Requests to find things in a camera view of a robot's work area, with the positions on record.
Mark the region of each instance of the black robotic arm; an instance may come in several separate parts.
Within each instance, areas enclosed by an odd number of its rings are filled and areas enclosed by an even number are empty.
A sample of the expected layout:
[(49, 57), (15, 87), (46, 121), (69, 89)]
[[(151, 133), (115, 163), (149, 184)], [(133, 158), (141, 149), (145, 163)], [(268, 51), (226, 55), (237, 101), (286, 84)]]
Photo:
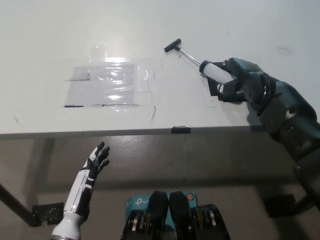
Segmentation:
[[(320, 124), (315, 110), (294, 87), (269, 76), (257, 64), (230, 58), (223, 68), (236, 78), (233, 92), (244, 95), (265, 130), (291, 155), (295, 176), (320, 210)], [(228, 87), (218, 85), (217, 90), (230, 95), (230, 83), (225, 84)]]

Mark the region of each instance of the robot finger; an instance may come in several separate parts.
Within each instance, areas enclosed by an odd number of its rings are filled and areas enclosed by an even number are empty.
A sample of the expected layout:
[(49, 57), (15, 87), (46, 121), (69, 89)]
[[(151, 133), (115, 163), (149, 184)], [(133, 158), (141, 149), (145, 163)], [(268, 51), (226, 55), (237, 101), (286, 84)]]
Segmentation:
[(101, 153), (98, 155), (98, 164), (100, 165), (103, 160), (109, 156), (110, 147), (107, 146)]
[(98, 168), (98, 174), (102, 171), (102, 169), (104, 169), (105, 166), (107, 166), (110, 163), (109, 160), (105, 160), (104, 162), (102, 162)]

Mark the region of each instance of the gray floor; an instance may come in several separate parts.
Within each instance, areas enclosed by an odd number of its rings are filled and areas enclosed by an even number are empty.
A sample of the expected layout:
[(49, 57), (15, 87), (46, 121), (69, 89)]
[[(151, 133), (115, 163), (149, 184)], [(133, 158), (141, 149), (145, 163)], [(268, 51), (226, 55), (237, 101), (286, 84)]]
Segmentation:
[[(263, 132), (117, 136), (0, 141), (0, 183), (25, 205), (64, 202), (92, 149), (111, 147), (82, 239), (120, 239), (126, 200), (153, 190), (193, 190), (216, 204), (232, 240), (319, 239), (316, 209), (295, 218), (268, 218), (261, 197), (303, 196), (292, 160)], [(0, 203), (0, 239), (49, 239), (53, 226), (27, 227)]]

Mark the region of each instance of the metal shaft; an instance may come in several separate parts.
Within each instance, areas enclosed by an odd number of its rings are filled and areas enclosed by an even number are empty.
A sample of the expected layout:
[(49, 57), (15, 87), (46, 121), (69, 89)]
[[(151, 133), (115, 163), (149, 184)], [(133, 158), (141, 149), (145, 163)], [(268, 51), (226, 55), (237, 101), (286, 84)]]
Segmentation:
[(192, 56), (190, 56), (188, 53), (186, 53), (185, 51), (183, 51), (181, 48), (179, 48), (179, 51), (185, 55), (187, 58), (191, 59), (195, 64), (197, 64), (199, 67), (201, 65), (201, 62), (199, 62), (198, 60), (196, 60), (195, 58), (193, 58)]

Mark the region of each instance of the black tape strip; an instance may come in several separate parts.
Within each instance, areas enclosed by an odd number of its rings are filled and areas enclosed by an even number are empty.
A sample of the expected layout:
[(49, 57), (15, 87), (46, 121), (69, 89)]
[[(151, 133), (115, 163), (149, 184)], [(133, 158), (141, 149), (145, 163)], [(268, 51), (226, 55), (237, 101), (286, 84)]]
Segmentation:
[(83, 108), (84, 106), (82, 105), (65, 105), (65, 108)]
[(172, 134), (190, 134), (191, 133), (191, 127), (186, 126), (174, 126), (171, 128)]

